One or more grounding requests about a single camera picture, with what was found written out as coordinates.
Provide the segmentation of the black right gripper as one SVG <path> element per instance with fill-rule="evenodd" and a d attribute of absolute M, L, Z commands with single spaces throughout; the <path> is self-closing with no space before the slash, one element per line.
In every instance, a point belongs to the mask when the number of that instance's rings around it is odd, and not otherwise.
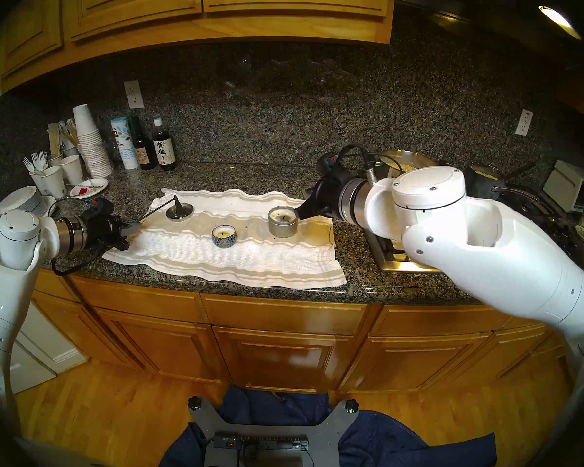
<path fill-rule="evenodd" d="M 296 208 L 298 220 L 316 216 L 341 216 L 341 194 L 355 178 L 348 168 L 332 168 L 322 176 L 318 188 L 306 188 L 306 200 Z"/>

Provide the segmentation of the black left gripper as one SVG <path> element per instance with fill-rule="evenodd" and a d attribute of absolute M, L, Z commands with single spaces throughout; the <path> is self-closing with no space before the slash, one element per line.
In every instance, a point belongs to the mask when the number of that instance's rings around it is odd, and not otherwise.
<path fill-rule="evenodd" d="M 142 227 L 141 222 L 125 222 L 118 215 L 101 214 L 86 219 L 86 248 L 94 245 L 125 251 L 129 248 L 126 240 Z"/>

